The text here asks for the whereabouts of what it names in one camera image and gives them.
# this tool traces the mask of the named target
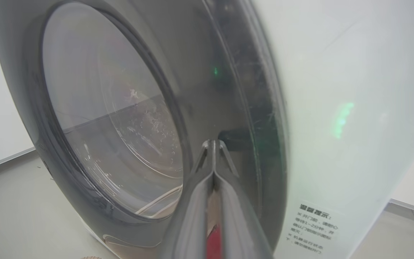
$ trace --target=green indicator light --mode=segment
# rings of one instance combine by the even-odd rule
[[[343,105],[343,108],[340,110],[340,113],[335,121],[335,128],[333,129],[333,136],[337,139],[341,138],[343,134],[343,127],[346,124],[346,119],[350,114],[351,109],[354,107],[354,103],[347,103]]]

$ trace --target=red object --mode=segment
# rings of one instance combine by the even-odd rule
[[[218,225],[207,237],[207,259],[221,259],[221,231]]]

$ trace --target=floor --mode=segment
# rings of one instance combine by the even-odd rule
[[[0,258],[87,256],[117,259],[89,235],[36,152],[0,165]],[[351,259],[389,258],[414,259],[414,211],[393,204]]]

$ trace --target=sticker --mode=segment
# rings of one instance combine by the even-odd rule
[[[301,201],[294,209],[296,213],[289,216],[291,224],[286,230],[286,241],[314,254],[323,254],[337,236],[340,227],[335,222],[340,214],[307,201]]]

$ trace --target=washing machine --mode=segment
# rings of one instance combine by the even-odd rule
[[[0,62],[120,258],[202,258],[217,230],[225,258],[348,258],[414,158],[413,30],[391,15],[412,4],[385,3],[0,0]]]

